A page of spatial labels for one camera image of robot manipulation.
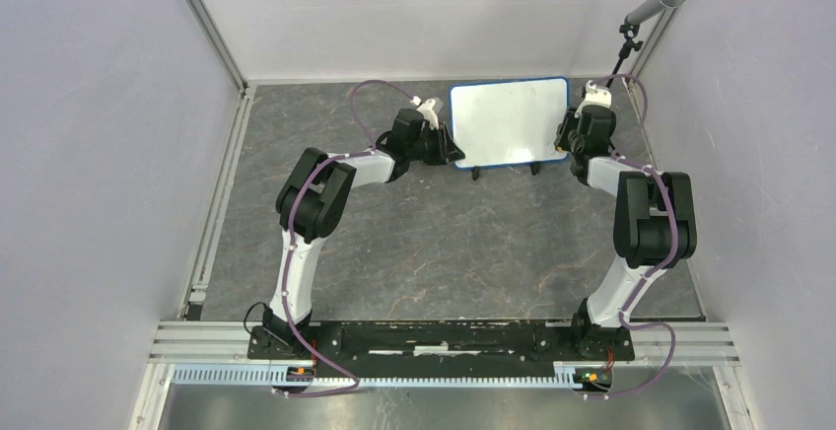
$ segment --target wall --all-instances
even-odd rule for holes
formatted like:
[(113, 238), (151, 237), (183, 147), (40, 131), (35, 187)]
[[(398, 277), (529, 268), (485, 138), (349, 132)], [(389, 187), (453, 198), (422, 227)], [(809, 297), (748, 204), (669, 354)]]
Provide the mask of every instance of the wall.
[(766, 429), (832, 428), (836, 0), (689, 0), (643, 75), (662, 165), (694, 181), (694, 256)]
[(284, 81), (609, 73), (643, 1), (205, 0), (244, 75)]
[(124, 428), (237, 91), (183, 0), (0, 14), (0, 427)]

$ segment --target floor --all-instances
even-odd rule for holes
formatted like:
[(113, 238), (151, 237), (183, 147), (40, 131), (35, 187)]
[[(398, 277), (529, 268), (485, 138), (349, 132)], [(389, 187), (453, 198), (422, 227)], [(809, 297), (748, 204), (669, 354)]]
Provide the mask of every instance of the floor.
[[(456, 83), (402, 85), (447, 104)], [(572, 80), (572, 105), (583, 83)], [(367, 145), (348, 110), (352, 86), (257, 88), (203, 320), (240, 320), (250, 304), (272, 297), (281, 258), (274, 202), (286, 176), (309, 146), (350, 152)], [(637, 115), (622, 85), (612, 92), (619, 145), (636, 132)], [(364, 87), (356, 105), (376, 134), (407, 106), (398, 92), (379, 86)], [(647, 159), (641, 144), (630, 157)], [(568, 161), (545, 165), (536, 177), (526, 166), (491, 169), (479, 181), (453, 166), (413, 164), (396, 182), (352, 191), (319, 259), (313, 318), (570, 317), (614, 258), (614, 205), (608, 194), (578, 183)], [(653, 285), (635, 313), (699, 315), (684, 263)]]
[[(615, 390), (653, 370), (618, 369)], [(161, 429), (730, 429), (711, 369), (670, 369), (652, 387), (583, 402), (563, 390), (381, 389), (286, 399), (270, 389), (174, 386)]]

